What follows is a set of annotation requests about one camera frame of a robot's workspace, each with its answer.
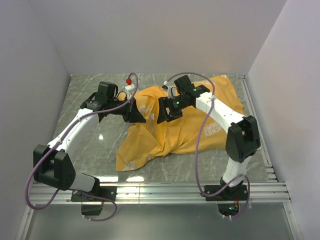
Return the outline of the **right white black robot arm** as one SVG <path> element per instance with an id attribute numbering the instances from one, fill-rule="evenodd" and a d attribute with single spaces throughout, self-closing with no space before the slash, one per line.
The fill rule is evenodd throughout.
<path id="1" fill-rule="evenodd" d="M 244 116 L 220 101 L 215 90 L 204 85 L 195 86 L 188 77 L 188 72 L 172 76 L 176 92 L 164 81 L 166 97 L 158 100 L 159 113 L 157 123 L 171 122 L 183 116 L 182 110 L 194 107 L 206 114 L 205 120 L 215 120 L 226 132 L 225 150 L 228 155 L 226 170 L 220 180 L 221 187 L 215 193 L 206 193 L 199 189 L 204 197 L 213 198 L 219 194 L 231 200 L 247 179 L 246 169 L 252 156 L 261 146 L 258 122 L 252 115 Z"/>

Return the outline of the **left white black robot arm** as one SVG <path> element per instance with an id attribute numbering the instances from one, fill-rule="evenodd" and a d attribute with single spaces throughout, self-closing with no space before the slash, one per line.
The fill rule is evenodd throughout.
<path id="1" fill-rule="evenodd" d="M 101 81 L 68 126 L 47 145 L 39 144 L 34 149 L 34 180 L 62 191 L 83 191 L 85 198 L 96 201 L 101 195 L 99 179 L 76 171 L 73 155 L 81 141 L 109 114 L 122 116 L 127 123 L 146 121 L 137 108 L 136 91 L 134 84 L 125 86 L 125 98 L 119 100 L 118 86 Z"/>

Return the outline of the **blue and orange pillowcase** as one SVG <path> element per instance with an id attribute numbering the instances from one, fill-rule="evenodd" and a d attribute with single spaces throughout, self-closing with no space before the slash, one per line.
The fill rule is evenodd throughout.
<path id="1" fill-rule="evenodd" d="M 215 96 L 234 111 L 244 114 L 244 105 L 238 99 L 231 80 L 226 75 L 210 80 L 215 86 Z M 156 157 L 195 152 L 198 132 L 206 114 L 189 106 L 182 110 L 183 117 L 157 124 L 160 97 L 167 97 L 167 92 L 160 86 L 148 87 L 135 94 L 137 108 L 146 123 L 136 123 L 129 128 L 127 137 L 116 153 L 117 172 L 142 168 Z M 226 140 L 227 133 L 209 118 L 200 136 L 199 151 L 225 149 Z"/>

